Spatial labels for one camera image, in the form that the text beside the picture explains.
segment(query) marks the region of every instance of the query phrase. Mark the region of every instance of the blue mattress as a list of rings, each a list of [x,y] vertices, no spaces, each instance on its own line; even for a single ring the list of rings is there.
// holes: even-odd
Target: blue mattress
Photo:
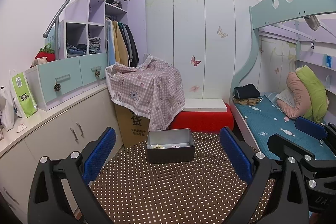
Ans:
[[[285,114],[279,111],[266,97],[256,106],[235,104],[245,118],[259,148],[270,159],[279,157],[268,150],[267,141],[270,136],[278,133],[297,145],[309,150],[317,160],[335,160],[335,155],[329,147],[312,136],[295,128],[294,121],[285,121]]]

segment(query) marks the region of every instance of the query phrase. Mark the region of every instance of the wardrobe panel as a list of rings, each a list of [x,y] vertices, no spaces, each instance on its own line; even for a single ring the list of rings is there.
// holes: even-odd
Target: wardrobe panel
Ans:
[[[141,65],[147,53],[146,0],[127,1],[127,25],[132,32]]]
[[[146,0],[148,53],[174,63],[173,0]]]
[[[261,66],[258,90],[277,92],[282,68],[283,41],[262,37]]]
[[[282,69],[278,92],[287,89],[287,76],[290,71],[295,71],[296,44],[283,41]]]
[[[261,37],[259,37],[259,45],[261,48]],[[260,66],[261,66],[261,51],[259,50],[257,60],[255,61],[252,69],[246,75],[246,77],[240,81],[239,86],[253,84],[256,88],[258,88],[259,76],[260,76]]]
[[[233,0],[205,0],[203,98],[229,102],[234,75],[236,30]]]
[[[250,6],[255,6],[257,0],[234,0],[236,13],[236,63],[235,73],[246,63],[251,52],[251,20]]]
[[[174,66],[186,98],[202,98],[204,65],[204,0],[174,0]]]

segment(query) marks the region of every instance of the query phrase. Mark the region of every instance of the pink pillow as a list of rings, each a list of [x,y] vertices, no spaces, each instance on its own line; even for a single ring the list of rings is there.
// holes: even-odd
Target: pink pillow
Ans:
[[[305,115],[309,110],[311,106],[309,93],[295,72],[288,74],[287,86],[293,92],[295,107],[291,107],[282,100],[277,100],[277,104],[289,118],[296,119]]]

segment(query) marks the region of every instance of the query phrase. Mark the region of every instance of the blue gripper pad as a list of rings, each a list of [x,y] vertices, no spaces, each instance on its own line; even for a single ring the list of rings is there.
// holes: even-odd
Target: blue gripper pad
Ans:
[[[304,117],[298,117],[295,119],[295,128],[314,137],[315,139],[322,140],[327,137],[326,129],[324,126],[312,122]]]
[[[226,128],[219,132],[219,141],[239,178],[250,184],[253,181],[252,165],[236,140]]]
[[[116,132],[113,128],[105,134],[102,140],[97,144],[84,164],[83,180],[86,184],[97,178],[107,157],[116,143]]]

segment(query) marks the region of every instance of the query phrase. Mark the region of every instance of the green pillow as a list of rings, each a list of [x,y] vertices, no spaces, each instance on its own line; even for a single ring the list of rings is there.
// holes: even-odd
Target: green pillow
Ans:
[[[308,90],[311,101],[311,108],[304,117],[321,123],[324,115],[327,113],[327,94],[324,85],[308,66],[304,66],[298,70],[296,75]]]

